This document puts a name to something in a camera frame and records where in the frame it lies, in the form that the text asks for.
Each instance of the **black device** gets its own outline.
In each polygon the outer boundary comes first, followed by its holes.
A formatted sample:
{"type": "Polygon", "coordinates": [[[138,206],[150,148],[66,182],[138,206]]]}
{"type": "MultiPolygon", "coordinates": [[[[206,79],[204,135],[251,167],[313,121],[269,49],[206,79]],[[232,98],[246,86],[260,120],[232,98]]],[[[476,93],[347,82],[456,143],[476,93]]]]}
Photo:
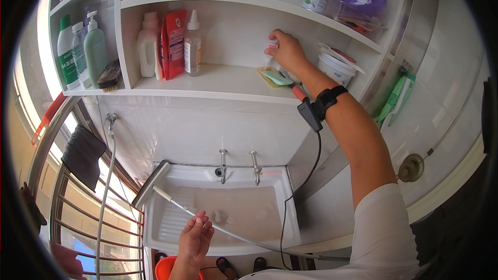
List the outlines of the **black device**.
{"type": "Polygon", "coordinates": [[[347,90],[343,86],[332,89],[325,89],[316,97],[316,102],[310,103],[309,98],[304,98],[303,102],[297,106],[299,114],[308,122],[314,132],[323,129],[321,122],[325,119],[327,109],[337,103],[337,97],[347,90]]]}

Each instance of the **white sink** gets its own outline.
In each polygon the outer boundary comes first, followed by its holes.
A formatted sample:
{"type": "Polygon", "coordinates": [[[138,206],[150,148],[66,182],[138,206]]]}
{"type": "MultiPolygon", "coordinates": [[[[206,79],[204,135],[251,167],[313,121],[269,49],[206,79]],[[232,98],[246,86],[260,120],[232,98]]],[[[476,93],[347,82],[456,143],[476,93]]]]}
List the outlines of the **white sink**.
{"type": "MultiPolygon", "coordinates": [[[[263,167],[256,186],[254,169],[227,169],[224,185],[214,167],[171,165],[156,185],[191,210],[206,210],[210,220],[249,240],[279,247],[284,200],[292,192],[283,166],[263,167]]],[[[143,244],[169,253],[178,252],[178,238],[190,215],[154,192],[146,202],[143,244]]],[[[298,246],[301,236],[294,200],[287,202],[283,248],[298,246]]],[[[215,231],[209,256],[268,252],[221,231],[215,231]]]]}

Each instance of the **black towel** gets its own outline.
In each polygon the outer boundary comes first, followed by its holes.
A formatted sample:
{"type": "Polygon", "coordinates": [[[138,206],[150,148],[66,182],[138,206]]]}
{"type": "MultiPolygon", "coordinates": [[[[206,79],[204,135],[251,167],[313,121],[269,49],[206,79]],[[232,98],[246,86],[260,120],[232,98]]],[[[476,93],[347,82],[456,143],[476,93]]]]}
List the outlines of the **black towel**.
{"type": "Polygon", "coordinates": [[[95,192],[99,180],[99,158],[106,151],[106,145],[92,132],[78,125],[66,145],[62,162],[81,183],[95,192]]]}

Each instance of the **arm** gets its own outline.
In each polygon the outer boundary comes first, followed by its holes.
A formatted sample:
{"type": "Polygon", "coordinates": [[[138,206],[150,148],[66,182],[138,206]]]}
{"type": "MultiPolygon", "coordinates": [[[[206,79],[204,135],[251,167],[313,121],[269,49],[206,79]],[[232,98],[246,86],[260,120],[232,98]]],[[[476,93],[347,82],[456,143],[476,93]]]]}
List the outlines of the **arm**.
{"type": "MultiPolygon", "coordinates": [[[[313,99],[325,89],[338,84],[319,71],[307,59],[299,41],[281,30],[274,30],[269,39],[277,38],[279,49],[266,49],[285,70],[298,77],[313,99]]],[[[349,93],[337,97],[337,104],[327,109],[325,120],[342,147],[351,167],[352,202],[358,203],[376,188],[396,183],[388,147],[370,115],[349,93]]]]}
{"type": "Polygon", "coordinates": [[[178,241],[178,256],[170,280],[197,280],[204,257],[215,232],[206,211],[198,212],[188,222],[178,241]]]}

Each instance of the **orange bucket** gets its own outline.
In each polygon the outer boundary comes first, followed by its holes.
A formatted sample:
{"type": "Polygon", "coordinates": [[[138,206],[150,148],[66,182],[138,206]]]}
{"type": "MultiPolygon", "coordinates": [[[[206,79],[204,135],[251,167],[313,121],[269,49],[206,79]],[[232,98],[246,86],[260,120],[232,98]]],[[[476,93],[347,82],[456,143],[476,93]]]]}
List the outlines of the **orange bucket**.
{"type": "MultiPolygon", "coordinates": [[[[155,274],[157,280],[168,280],[171,271],[173,270],[173,265],[175,264],[176,256],[168,256],[161,259],[155,268],[155,274]]],[[[199,271],[199,277],[197,280],[204,280],[202,272],[199,271]]]]}

